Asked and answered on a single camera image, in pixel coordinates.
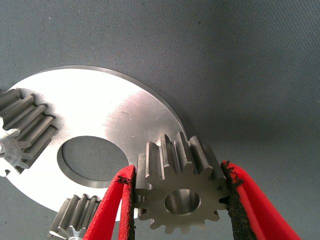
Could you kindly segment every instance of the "large hole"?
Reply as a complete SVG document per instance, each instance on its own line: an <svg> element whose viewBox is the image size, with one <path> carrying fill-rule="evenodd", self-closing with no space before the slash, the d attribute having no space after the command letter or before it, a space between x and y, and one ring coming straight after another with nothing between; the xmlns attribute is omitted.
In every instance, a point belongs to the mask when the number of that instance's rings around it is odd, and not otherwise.
<svg viewBox="0 0 320 240"><path fill-rule="evenodd" d="M119 147L96 136L78 136L66 141L60 147L57 158L65 175L77 183L97 188L106 185L91 184L84 179L109 181L120 169L129 164L126 155Z"/></svg>
<svg viewBox="0 0 320 240"><path fill-rule="evenodd" d="M199 195L189 189L179 189L170 193L164 202L166 209L176 215L193 212L200 204Z"/></svg>

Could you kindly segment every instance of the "machined aluminum plate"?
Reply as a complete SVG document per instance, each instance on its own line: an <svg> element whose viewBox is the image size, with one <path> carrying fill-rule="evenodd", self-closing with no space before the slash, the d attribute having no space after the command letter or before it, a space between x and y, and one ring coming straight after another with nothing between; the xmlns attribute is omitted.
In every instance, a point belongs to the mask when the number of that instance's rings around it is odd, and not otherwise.
<svg viewBox="0 0 320 240"><path fill-rule="evenodd" d="M12 88L20 89L22 96L34 94L37 105L46 104L45 114L55 116L52 125L57 131L30 169L7 178L29 198L56 212L73 195L102 198L110 184L86 179L61 160L61 146L67 140L79 136L106 139L124 152L128 164L136 166L147 142L158 141L164 133L173 138L185 132L160 96L112 70L59 67L32 75Z"/></svg>

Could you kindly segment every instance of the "spur gear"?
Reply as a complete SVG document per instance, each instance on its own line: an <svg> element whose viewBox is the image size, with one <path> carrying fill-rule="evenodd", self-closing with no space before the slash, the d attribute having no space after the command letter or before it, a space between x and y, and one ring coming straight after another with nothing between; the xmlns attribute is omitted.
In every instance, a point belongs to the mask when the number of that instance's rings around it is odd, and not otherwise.
<svg viewBox="0 0 320 240"><path fill-rule="evenodd" d="M35 105L34 96L20 96L17 89L0 89L0 176L21 174L35 162L56 129L45 105Z"/></svg>
<svg viewBox="0 0 320 240"><path fill-rule="evenodd" d="M174 141L163 135L157 144L147 143L138 157L135 192L139 219L151 219L151 229L164 225L167 234L219 220L217 210L226 209L222 199L230 194L211 148L196 136L187 142L182 132Z"/></svg>
<svg viewBox="0 0 320 240"><path fill-rule="evenodd" d="M82 240L91 223L100 201L96 196L88 198L74 195L67 198L57 213L48 237L64 240Z"/></svg>

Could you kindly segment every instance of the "center hole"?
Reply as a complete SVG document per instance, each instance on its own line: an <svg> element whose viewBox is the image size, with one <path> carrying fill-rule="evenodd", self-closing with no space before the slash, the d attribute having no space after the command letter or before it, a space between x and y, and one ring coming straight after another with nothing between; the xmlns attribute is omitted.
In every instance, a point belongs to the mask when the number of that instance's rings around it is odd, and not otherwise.
<svg viewBox="0 0 320 240"><path fill-rule="evenodd" d="M85 179L112 180L116 173L128 166L124 152L110 141L96 136L77 136L61 148L67 166Z"/></svg>
<svg viewBox="0 0 320 240"><path fill-rule="evenodd" d="M179 189L170 193L164 205L166 209L176 215L189 214L200 204L199 195L189 189Z"/></svg>

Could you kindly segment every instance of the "gray felt surface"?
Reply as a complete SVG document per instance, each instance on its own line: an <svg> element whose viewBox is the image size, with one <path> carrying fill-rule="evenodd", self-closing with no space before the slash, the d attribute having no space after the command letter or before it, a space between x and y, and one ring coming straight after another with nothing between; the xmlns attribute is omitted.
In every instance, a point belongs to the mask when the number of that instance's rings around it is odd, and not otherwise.
<svg viewBox="0 0 320 240"><path fill-rule="evenodd" d="M303 239L318 239L320 3L248 2L3 0L0 87L64 65L129 75L220 161L244 167ZM55 213L0 184L0 240L46 239ZM137 240L233 238L226 212L188 235L136 226Z"/></svg>

